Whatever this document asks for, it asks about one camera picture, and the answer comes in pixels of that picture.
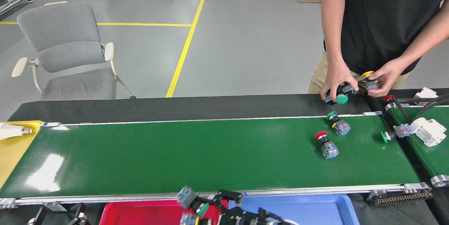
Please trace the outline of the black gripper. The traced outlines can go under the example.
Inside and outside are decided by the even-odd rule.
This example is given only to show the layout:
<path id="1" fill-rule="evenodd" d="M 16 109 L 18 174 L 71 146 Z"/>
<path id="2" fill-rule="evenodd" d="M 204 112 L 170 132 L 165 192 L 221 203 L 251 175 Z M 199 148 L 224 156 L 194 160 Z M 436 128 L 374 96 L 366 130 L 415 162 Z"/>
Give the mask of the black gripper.
<path id="1" fill-rule="evenodd" d="M 243 193 L 219 190 L 216 195 L 209 196 L 206 202 L 217 206 L 220 211 L 207 211 L 196 214 L 197 225 L 291 225 L 291 222 L 283 220 L 281 217 L 268 212 L 261 207 L 258 213 L 247 212 L 239 206 L 232 209 L 225 207 L 223 200 L 235 201 L 240 204 L 243 200 Z"/>

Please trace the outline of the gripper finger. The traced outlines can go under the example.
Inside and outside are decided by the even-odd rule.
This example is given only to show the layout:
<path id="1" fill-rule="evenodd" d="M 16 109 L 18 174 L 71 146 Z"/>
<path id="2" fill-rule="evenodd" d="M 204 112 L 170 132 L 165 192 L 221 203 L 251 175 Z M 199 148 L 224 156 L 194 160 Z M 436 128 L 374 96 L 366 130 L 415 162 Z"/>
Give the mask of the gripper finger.
<path id="1" fill-rule="evenodd" d="M 27 222 L 27 225 L 42 225 L 48 213 L 49 208 L 45 205 L 41 206 L 35 217 Z"/>
<path id="2" fill-rule="evenodd" d="M 75 217 L 68 223 L 69 225 L 87 225 L 88 219 L 85 215 L 86 206 L 84 203 L 80 203 L 77 207 Z"/>

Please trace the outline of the person's right hand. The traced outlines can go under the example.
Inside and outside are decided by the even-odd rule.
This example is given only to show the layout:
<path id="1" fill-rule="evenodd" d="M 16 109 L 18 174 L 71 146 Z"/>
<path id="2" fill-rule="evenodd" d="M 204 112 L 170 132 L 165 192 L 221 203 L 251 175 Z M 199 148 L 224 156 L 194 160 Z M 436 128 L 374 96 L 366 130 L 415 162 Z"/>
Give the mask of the person's right hand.
<path id="1" fill-rule="evenodd" d="M 331 100 L 336 102 L 337 88 L 345 82 L 352 86 L 356 92 L 359 90 L 358 81 L 351 75 L 343 60 L 328 60 L 326 79 L 320 91 L 321 99 L 325 100 L 329 91 Z"/>

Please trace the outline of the person's left hand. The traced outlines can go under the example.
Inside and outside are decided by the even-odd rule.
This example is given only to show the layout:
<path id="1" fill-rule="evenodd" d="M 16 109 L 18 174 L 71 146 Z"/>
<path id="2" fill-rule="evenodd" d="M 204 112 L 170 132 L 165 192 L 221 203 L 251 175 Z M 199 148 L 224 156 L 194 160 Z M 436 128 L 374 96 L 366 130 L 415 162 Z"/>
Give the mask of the person's left hand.
<path id="1" fill-rule="evenodd" d="M 370 89 L 367 94 L 370 97 L 385 97 L 406 67 L 406 62 L 401 59 L 387 62 L 368 77 L 369 80 L 378 80 L 380 85 L 378 89 Z"/>

